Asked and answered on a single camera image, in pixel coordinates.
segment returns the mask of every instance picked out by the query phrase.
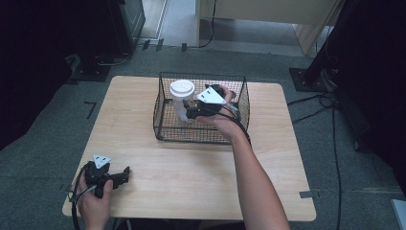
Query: hand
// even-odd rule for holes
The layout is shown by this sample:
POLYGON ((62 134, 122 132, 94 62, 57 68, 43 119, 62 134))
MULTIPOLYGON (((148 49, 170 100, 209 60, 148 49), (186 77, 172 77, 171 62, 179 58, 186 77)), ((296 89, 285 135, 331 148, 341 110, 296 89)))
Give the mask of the hand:
MULTIPOLYGON (((84 173, 80 177, 78 194, 87 189, 84 173)), ((113 181, 104 184, 103 197, 97 198, 93 193, 83 194, 78 200, 81 217, 87 230, 102 230, 110 217, 110 197, 113 190, 113 181)))
MULTIPOLYGON (((229 104, 233 97, 233 93, 224 85, 219 85, 219 87, 223 89, 225 94, 224 99, 226 100, 227 104, 229 104)), ((225 108, 221 108, 219 112, 228 116, 234 116, 229 110, 225 108)), ((231 141, 233 136, 236 135, 238 131, 240 131, 240 128, 237 124, 221 115, 214 115, 211 117, 199 116, 196 117, 196 121, 214 126, 228 141, 231 141)))

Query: black wire basket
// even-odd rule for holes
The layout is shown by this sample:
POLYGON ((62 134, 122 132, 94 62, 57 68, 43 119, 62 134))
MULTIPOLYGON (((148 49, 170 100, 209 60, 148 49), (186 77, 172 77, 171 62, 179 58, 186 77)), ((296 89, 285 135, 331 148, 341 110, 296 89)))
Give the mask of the black wire basket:
POLYGON ((231 104, 240 113, 240 122, 248 128, 250 118, 250 101, 247 81, 244 76, 224 76, 187 73, 160 73, 159 93, 153 113, 153 129, 155 136, 161 141, 193 142, 211 144, 229 144, 214 126, 206 125, 190 119, 187 122, 179 120, 175 113, 173 97, 170 94, 170 84, 178 80, 188 80, 194 84, 193 100, 197 102, 197 94, 206 89, 206 85, 222 84, 236 93, 231 104))

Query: black cable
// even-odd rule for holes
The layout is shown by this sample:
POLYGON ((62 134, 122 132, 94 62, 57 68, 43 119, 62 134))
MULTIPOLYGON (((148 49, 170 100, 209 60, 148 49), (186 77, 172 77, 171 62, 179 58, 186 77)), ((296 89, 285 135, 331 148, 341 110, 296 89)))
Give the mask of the black cable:
POLYGON ((215 16, 215 4, 216 4, 216 3, 217 3, 217 0, 214 0, 213 16, 212 16, 212 36, 210 37, 210 40, 209 40, 205 45, 198 46, 197 48, 204 48, 204 47, 206 47, 207 45, 209 45, 210 42, 212 42, 212 40, 213 40, 213 37, 214 37, 214 16, 215 16))
POLYGON ((324 111, 326 111, 326 110, 328 110, 330 108, 333 108, 333 106, 331 106, 331 107, 323 107, 323 108, 317 110, 316 112, 314 112, 314 113, 312 113, 310 115, 307 115, 307 116, 304 116, 303 118, 299 118, 299 119, 296 119, 296 120, 292 121, 292 124, 295 125, 295 124, 301 122, 304 119, 307 119, 309 117, 313 117, 313 116, 315 116, 315 115, 317 115, 317 114, 319 114, 321 112, 324 112, 324 111))
POLYGON ((315 98, 329 98, 328 96, 326 96, 327 94, 330 94, 330 93, 317 94, 317 95, 314 95, 314 96, 311 96, 311 97, 308 97, 308 98, 299 99, 299 100, 288 103, 287 106, 290 106, 290 105, 296 104, 296 103, 305 102, 305 101, 315 99, 315 98))
POLYGON ((337 143, 335 137, 335 105, 332 107, 332 142, 334 146, 334 158, 335 158, 335 169, 337 171, 337 180, 338 180, 338 208, 337 208, 337 226, 336 230, 340 229, 341 223, 341 203, 342 203, 342 186, 341 186, 341 174, 340 168, 338 166, 338 157, 337 157, 337 143))
POLYGON ((84 170, 86 169, 85 167, 86 166, 84 166, 83 168, 80 169, 78 177, 76 178, 74 191, 72 191, 72 196, 69 197, 70 201, 72 202, 72 220, 74 222, 74 226, 75 226, 76 230, 80 230, 79 221, 78 221, 78 211, 77 211, 77 203, 78 203, 77 192, 78 192, 80 177, 83 174, 84 170))
POLYGON ((326 50, 326 57, 327 57, 327 60, 328 60, 329 62, 331 62, 331 63, 337 63, 337 62, 338 62, 338 57, 330 57, 330 56, 328 55, 328 39, 329 39, 329 31, 330 31, 330 29, 331 29, 331 26, 328 27, 328 31, 327 31, 326 48, 325 48, 325 50, 326 50))
POLYGON ((335 169, 337 171, 337 183, 338 183, 338 208, 337 208, 337 225, 336 225, 336 230, 340 229, 340 224, 341 224, 341 204, 342 204, 342 197, 343 197, 343 192, 342 192, 342 183, 341 183, 341 174, 340 174, 340 168, 339 168, 339 164, 338 164, 338 156, 337 156, 337 141, 336 141, 336 134, 335 134, 335 108, 337 105, 337 101, 333 101, 331 97, 327 97, 326 94, 321 94, 321 95, 315 95, 309 98, 304 98, 304 99, 300 99, 294 102, 289 103, 288 105, 291 104, 295 104, 295 103, 300 103, 300 102, 305 102, 314 98, 319 98, 319 104, 323 107, 321 109, 319 109, 318 111, 316 111, 313 114, 307 115, 303 118, 297 119, 295 121, 292 122, 292 124, 297 124, 300 121, 312 117, 320 112, 326 111, 330 108, 332 108, 332 142, 333 142, 333 149, 334 149, 334 159, 335 159, 335 169), (329 105, 325 105, 324 103, 322 103, 322 99, 328 99, 331 104, 329 105))
POLYGON ((229 115, 226 115, 226 114, 224 114, 224 113, 212 111, 212 110, 210 110, 210 109, 208 109, 208 108, 204 108, 204 109, 207 110, 207 111, 209 111, 209 112, 211 112, 211 113, 214 113, 214 114, 220 115, 220 116, 222 116, 222 117, 228 118, 230 121, 232 121, 232 122, 234 122, 235 124, 237 124, 237 126, 239 126, 239 128, 241 128, 242 132, 244 132, 244 135, 245 135, 245 137, 247 138, 248 143, 250 143, 250 146, 252 146, 250 135, 248 134, 247 130, 246 130, 245 127, 242 125, 242 123, 239 122, 236 118, 231 117, 231 116, 229 116, 229 115))

